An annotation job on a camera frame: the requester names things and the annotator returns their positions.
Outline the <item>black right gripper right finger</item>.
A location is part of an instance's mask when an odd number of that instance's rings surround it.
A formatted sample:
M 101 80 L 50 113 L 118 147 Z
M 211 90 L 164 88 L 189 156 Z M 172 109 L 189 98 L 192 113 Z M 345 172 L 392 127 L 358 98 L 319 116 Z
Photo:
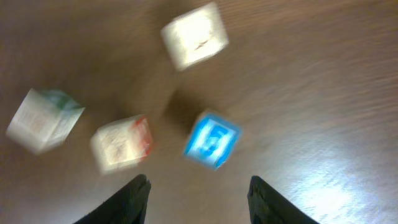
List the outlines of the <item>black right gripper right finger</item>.
M 251 224 L 318 224 L 259 176 L 252 176 L 248 190 Z

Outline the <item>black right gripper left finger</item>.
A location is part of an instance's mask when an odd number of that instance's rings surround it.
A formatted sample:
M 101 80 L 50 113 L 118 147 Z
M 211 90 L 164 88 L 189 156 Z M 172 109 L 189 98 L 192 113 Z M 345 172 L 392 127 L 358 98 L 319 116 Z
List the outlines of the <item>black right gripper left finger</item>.
M 75 224 L 144 224 L 151 183 L 139 174 Z

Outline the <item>blue 5 wooden block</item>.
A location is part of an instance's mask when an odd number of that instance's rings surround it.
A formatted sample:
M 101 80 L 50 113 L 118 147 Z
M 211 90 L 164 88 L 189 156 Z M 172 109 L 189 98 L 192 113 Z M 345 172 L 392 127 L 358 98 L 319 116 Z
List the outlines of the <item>blue 5 wooden block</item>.
M 195 121 L 183 155 L 217 170 L 232 155 L 243 129 L 214 111 L 203 111 Z

